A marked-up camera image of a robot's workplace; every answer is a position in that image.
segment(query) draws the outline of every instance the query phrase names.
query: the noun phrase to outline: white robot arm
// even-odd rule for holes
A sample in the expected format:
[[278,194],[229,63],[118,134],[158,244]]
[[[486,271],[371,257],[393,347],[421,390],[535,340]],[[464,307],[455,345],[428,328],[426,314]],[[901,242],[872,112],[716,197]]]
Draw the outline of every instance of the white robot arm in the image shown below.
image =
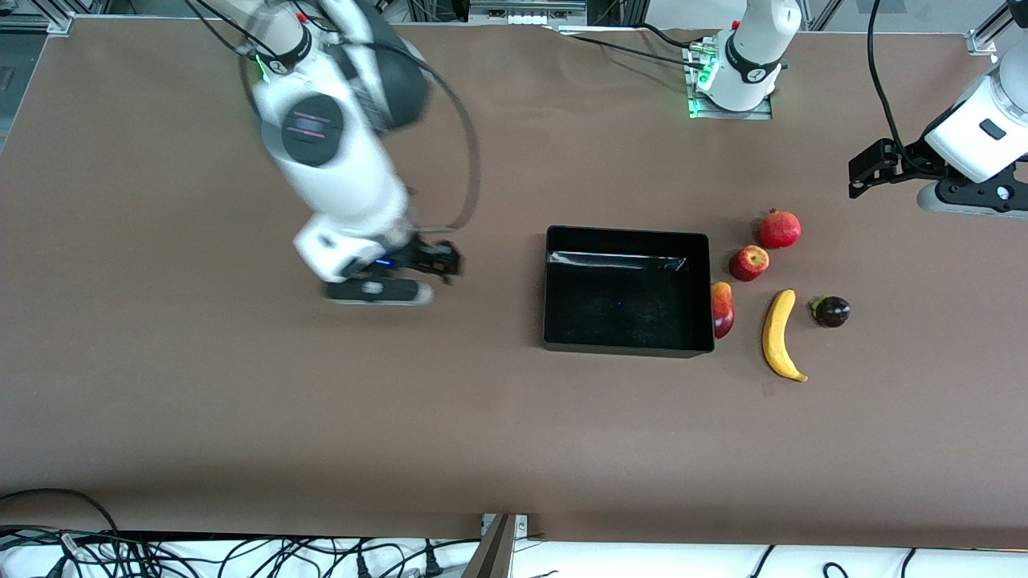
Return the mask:
[[254,43],[266,73],[253,87],[261,138],[315,212],[294,245],[326,296],[427,303],[427,283],[394,274],[406,267],[448,281],[460,255],[417,236],[407,188],[378,139],[419,118],[428,94],[420,56],[361,0],[321,0],[330,26],[315,26],[289,2],[196,1]]
[[[1028,1],[1007,0],[1021,28]],[[849,162],[849,196],[912,179],[933,180],[918,205],[927,211],[1028,218],[1028,185],[1014,178],[1028,155],[1028,39],[967,85],[917,142],[881,139]]]
[[796,0],[746,0],[738,26],[714,37],[717,60],[696,87],[726,110],[757,108],[774,91],[802,16]]

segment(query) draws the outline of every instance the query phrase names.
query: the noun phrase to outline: red apple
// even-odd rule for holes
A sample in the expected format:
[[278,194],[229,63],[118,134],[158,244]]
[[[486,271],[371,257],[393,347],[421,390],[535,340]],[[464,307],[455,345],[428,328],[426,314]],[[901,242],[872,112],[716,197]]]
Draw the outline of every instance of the red apple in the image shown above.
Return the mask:
[[713,304],[713,336],[719,339],[728,335],[735,323],[735,303],[732,302],[732,286],[724,281],[710,288]]
[[732,257],[728,269],[739,281],[752,281],[767,270],[770,262],[767,251],[756,245],[746,245]]

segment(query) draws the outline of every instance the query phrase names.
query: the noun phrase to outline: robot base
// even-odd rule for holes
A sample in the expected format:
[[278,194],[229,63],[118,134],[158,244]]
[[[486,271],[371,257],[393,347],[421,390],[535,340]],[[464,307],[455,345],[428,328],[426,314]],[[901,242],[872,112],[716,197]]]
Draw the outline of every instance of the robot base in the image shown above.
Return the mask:
[[[717,39],[705,36],[702,40],[693,42],[689,48],[682,49],[682,59],[689,63],[700,63],[705,67],[717,66]],[[771,98],[765,97],[761,104],[752,110],[735,112],[726,110],[713,104],[709,97],[697,88],[704,70],[685,68],[686,95],[689,98],[690,118],[735,118],[737,120],[771,120]]]

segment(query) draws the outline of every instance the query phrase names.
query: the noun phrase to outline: yellow banana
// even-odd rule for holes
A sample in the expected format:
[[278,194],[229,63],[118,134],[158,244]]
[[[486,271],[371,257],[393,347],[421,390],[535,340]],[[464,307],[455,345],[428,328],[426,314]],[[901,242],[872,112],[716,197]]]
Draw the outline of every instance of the yellow banana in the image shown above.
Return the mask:
[[802,384],[807,381],[807,376],[796,368],[785,349],[785,324],[788,323],[788,314],[793,313],[795,304],[796,291],[792,289],[778,293],[771,301],[767,320],[764,321],[764,359],[768,360],[768,365],[775,373]]

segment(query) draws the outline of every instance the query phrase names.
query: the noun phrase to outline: black tray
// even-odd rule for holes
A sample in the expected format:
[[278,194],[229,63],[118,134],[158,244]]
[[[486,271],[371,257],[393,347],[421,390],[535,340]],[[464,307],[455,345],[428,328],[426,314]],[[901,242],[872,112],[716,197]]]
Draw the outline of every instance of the black tray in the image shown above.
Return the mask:
[[546,231],[546,349],[693,357],[713,341],[705,234]]

